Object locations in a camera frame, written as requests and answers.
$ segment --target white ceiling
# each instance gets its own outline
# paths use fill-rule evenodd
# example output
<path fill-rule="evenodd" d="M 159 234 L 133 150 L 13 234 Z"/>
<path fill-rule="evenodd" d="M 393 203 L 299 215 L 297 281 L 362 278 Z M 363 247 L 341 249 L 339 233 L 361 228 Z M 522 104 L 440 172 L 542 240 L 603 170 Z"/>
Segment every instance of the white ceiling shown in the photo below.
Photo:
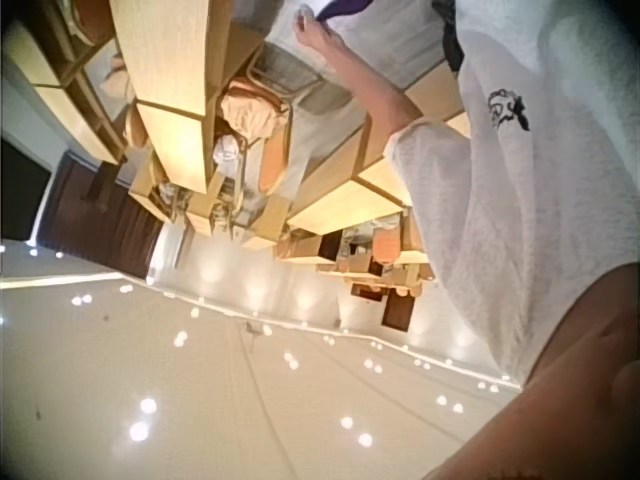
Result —
<path fill-rule="evenodd" d="M 514 395 L 353 338 L 329 346 L 321 334 L 273 327 L 251 349 L 238 319 L 206 308 L 193 319 L 187 302 L 138 285 L 123 294 L 122 284 L 2 292 L 9 478 L 420 478 Z M 91 304 L 71 304 L 86 293 Z M 141 413 L 145 397 L 155 414 Z M 128 429 L 140 420 L 150 435 L 134 443 Z M 364 432 L 369 449 L 357 442 Z"/>

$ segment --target person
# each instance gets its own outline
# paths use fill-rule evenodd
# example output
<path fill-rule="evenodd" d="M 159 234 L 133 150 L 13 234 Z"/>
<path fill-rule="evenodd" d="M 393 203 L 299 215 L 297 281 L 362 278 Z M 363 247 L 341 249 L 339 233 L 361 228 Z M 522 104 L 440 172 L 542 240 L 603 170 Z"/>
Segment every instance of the person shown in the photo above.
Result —
<path fill-rule="evenodd" d="M 389 139 L 456 308 L 524 384 L 430 479 L 640 478 L 638 62 L 587 3 L 457 1 L 470 139 L 310 9 L 294 20 Z"/>

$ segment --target recessed light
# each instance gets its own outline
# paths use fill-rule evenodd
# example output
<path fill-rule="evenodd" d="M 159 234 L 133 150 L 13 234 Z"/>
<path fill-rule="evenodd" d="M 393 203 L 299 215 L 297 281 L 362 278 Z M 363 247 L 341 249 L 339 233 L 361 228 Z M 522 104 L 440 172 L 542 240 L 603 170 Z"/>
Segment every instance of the recessed light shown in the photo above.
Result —
<path fill-rule="evenodd" d="M 150 415 L 158 410 L 158 405 L 153 398 L 145 398 L 140 402 L 140 410 Z"/>
<path fill-rule="evenodd" d="M 358 437 L 358 443 L 365 448 L 369 448 L 373 444 L 373 438 L 368 433 L 363 433 Z"/>
<path fill-rule="evenodd" d="M 149 425 L 145 422 L 134 423 L 129 429 L 129 436 L 134 442 L 142 442 L 149 436 Z"/>
<path fill-rule="evenodd" d="M 347 430 L 351 430 L 351 427 L 353 427 L 353 418 L 344 417 L 342 420 L 340 420 L 340 425 L 342 425 L 342 427 L 346 428 Z"/>

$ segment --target skin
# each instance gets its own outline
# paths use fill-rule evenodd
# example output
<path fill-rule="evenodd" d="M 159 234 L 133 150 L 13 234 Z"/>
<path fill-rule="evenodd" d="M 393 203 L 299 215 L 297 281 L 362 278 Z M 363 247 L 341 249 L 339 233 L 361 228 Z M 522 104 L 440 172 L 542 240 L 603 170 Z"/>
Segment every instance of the skin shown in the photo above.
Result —
<path fill-rule="evenodd" d="M 342 77 L 387 137 L 422 116 L 310 12 L 297 16 L 294 31 Z M 425 478 L 640 478 L 639 268 L 616 268 L 584 292 L 523 392 Z"/>

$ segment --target purple fabric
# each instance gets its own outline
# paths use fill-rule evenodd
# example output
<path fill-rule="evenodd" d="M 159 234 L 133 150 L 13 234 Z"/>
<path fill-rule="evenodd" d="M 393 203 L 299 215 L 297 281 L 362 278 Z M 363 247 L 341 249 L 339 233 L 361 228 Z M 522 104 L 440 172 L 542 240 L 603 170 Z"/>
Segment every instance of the purple fabric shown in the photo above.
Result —
<path fill-rule="evenodd" d="M 316 16 L 319 22 L 326 22 L 334 17 L 355 15 L 373 3 L 373 0 L 333 0 Z"/>

